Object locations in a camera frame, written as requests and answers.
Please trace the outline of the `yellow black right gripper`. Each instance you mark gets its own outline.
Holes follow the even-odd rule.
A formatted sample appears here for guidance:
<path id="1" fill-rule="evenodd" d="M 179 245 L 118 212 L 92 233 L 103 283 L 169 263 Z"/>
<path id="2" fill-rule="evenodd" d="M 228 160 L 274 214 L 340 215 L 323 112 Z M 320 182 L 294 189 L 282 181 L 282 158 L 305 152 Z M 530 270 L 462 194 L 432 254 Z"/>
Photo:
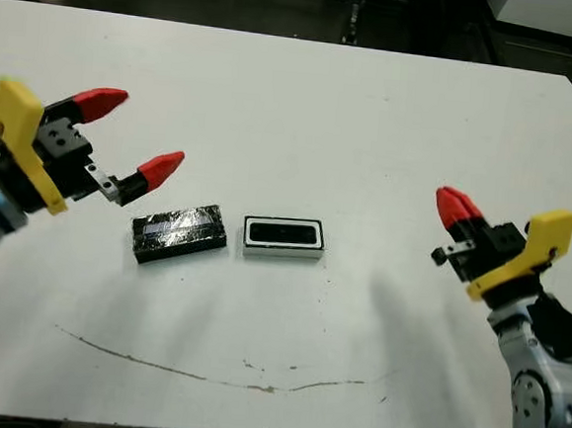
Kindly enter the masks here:
<path id="1" fill-rule="evenodd" d="M 473 301 L 505 303 L 535 294 L 539 275 L 570 249 L 571 211 L 536 214 L 520 232 L 512 222 L 491 225 L 450 186 L 437 190 L 436 201 L 453 244 L 434 249 L 431 258 L 438 266 L 450 264 Z"/>

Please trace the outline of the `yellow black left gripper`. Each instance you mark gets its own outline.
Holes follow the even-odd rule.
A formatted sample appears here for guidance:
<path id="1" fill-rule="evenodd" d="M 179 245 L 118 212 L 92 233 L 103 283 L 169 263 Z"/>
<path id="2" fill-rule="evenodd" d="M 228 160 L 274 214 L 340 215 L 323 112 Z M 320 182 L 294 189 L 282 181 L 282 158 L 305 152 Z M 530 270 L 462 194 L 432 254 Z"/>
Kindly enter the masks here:
<path id="1" fill-rule="evenodd" d="M 106 116 L 127 98 L 123 89 L 100 87 L 43 106 L 26 84 L 0 79 L 0 183 L 24 212 L 62 213 L 68 198 L 97 190 L 85 170 L 93 148 L 76 127 Z M 118 204 L 160 187 L 185 157 L 174 151 L 137 167 L 117 183 Z"/>

